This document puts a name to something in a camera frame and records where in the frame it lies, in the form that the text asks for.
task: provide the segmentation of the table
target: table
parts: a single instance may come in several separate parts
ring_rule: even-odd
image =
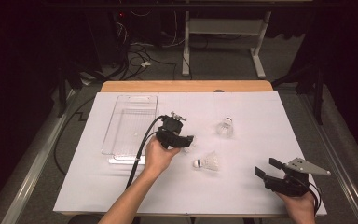
[[[54,211],[104,213],[124,190],[131,166],[109,164],[101,153],[112,106],[120,94],[156,95],[159,112],[173,109],[187,117],[181,134],[196,136],[191,150],[176,155],[146,195],[138,216],[286,216],[283,202],[264,189],[254,167],[282,177],[282,171],[268,165],[269,157],[290,161],[303,156],[278,93],[263,80],[106,82],[94,101]],[[231,139],[218,138],[213,132],[219,120],[214,117],[226,112],[234,123]],[[220,171],[192,167],[193,160],[213,150],[219,156]],[[322,204],[318,215],[325,214]]]

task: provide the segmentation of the gray floor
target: gray floor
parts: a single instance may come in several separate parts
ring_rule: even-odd
[[[272,81],[286,75],[302,38],[284,40],[281,37],[266,39],[260,51],[261,62],[264,66],[267,80]],[[192,36],[190,54],[192,79],[257,79],[250,57],[249,48],[255,45],[255,37],[242,37],[236,40],[209,38],[206,49],[206,40],[200,36]],[[133,79],[170,80],[189,79],[181,76],[183,47],[156,49],[147,47],[147,53],[159,62],[151,60],[151,64],[141,75]],[[131,60],[140,64],[139,58]],[[295,131],[305,159],[323,168],[329,169],[333,175],[326,178],[315,176],[315,181],[324,191],[324,204],[328,215],[318,217],[317,223],[358,223],[358,146],[345,125],[344,120],[337,112],[334,101],[328,89],[324,88],[323,126],[316,125],[310,114],[311,96],[297,95],[294,84],[281,85],[279,92],[288,118]],[[90,84],[77,92],[73,97],[73,104],[67,111],[70,117],[79,108],[77,113],[67,120],[63,132],[58,139],[56,153],[58,162],[66,171],[74,154],[77,142],[83,131],[92,106],[92,97],[101,88],[101,84]],[[51,135],[57,122],[58,107],[55,106],[44,126],[40,129],[28,151],[25,153],[11,178],[0,194],[0,223],[4,219],[7,209],[15,199],[16,194],[24,181],[34,159]],[[60,191],[64,176],[57,169],[53,153],[50,153],[37,184],[22,209],[18,220],[7,223],[67,223],[70,217],[52,212],[55,200]],[[287,218],[256,219],[255,223],[292,223]],[[187,218],[148,217],[142,223],[189,223]],[[226,218],[198,218],[196,223],[241,223],[241,219]]]

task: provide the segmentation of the clear plastic container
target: clear plastic container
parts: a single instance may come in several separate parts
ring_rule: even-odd
[[[133,163],[147,129],[158,113],[157,96],[118,96],[102,153],[111,163]],[[141,161],[144,160],[143,148]]]

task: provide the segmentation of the forearm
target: forearm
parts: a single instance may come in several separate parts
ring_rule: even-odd
[[[158,174],[142,171],[103,216],[100,224],[131,224],[142,200],[157,178]]]

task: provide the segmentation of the badminton shuttlecock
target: badminton shuttlecock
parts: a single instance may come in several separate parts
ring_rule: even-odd
[[[213,171],[219,170],[219,163],[217,162],[216,152],[208,154],[203,159],[194,160],[193,166],[196,168],[205,168]]]
[[[216,127],[216,132],[224,137],[231,137],[234,134],[234,127],[232,126],[232,119],[225,118],[222,122],[220,122]]]

